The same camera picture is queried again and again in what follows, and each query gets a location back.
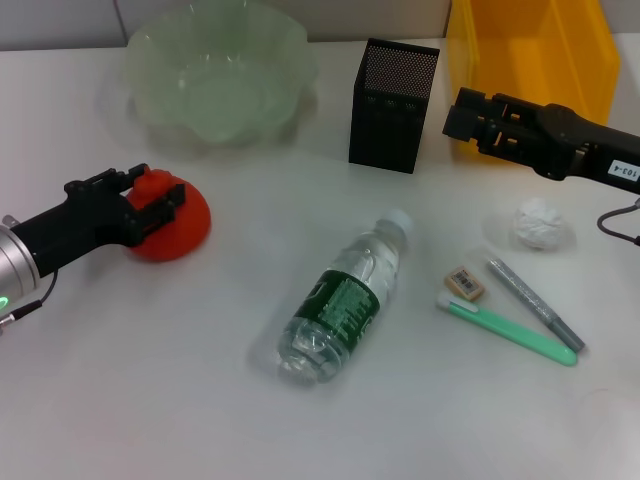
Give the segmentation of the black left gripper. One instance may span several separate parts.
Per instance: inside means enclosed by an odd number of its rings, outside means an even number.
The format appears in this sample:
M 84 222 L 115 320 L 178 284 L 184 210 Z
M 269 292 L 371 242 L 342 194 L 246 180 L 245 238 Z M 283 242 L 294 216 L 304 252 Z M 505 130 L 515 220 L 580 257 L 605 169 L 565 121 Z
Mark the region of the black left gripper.
M 88 180 L 64 186 L 63 203 L 11 228 L 35 262 L 41 278 L 104 245 L 138 246 L 175 220 L 186 200 L 177 184 L 138 210 L 123 196 L 148 170 L 141 163 L 128 171 L 110 168 Z

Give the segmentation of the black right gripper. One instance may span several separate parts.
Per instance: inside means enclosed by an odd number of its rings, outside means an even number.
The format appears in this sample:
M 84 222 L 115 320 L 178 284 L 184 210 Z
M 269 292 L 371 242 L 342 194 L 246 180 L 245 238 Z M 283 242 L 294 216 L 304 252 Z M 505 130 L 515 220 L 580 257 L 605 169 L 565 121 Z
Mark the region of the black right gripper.
M 554 181 L 581 177 L 637 194 L 639 138 L 588 121 L 568 107 L 537 105 L 461 87 L 442 133 Z

